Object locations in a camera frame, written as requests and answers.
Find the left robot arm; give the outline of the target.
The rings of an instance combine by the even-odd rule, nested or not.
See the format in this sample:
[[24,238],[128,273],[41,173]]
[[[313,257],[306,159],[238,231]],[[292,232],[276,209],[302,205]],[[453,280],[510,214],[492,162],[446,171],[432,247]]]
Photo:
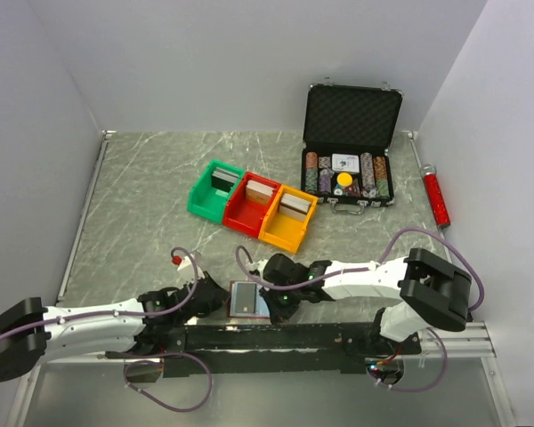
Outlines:
[[95,352],[145,358],[170,350],[173,331],[219,310],[228,292],[208,274],[196,284],[96,307],[45,307],[26,298],[0,314],[0,383],[56,359]]

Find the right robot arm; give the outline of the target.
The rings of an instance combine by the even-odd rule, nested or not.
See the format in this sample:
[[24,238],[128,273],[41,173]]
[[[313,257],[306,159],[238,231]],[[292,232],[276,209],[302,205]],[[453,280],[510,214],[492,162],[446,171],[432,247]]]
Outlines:
[[465,330],[472,277],[423,248],[379,264],[316,261],[305,266],[284,254],[257,263],[273,324],[290,319],[301,302],[335,302],[351,298],[387,298],[398,303],[374,316],[372,347],[389,354],[410,335],[433,327]]

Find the black VIP card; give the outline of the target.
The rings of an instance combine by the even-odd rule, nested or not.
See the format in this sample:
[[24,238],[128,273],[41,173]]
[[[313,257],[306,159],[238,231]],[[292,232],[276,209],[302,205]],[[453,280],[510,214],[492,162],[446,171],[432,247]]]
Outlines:
[[238,315],[255,312],[256,287],[252,283],[237,283],[234,292],[234,312]]

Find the red leather card holder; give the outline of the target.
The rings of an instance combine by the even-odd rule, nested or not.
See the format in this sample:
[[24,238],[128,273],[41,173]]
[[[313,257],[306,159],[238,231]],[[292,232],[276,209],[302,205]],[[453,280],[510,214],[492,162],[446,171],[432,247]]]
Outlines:
[[228,318],[269,319],[270,312],[260,290],[253,281],[231,281]]

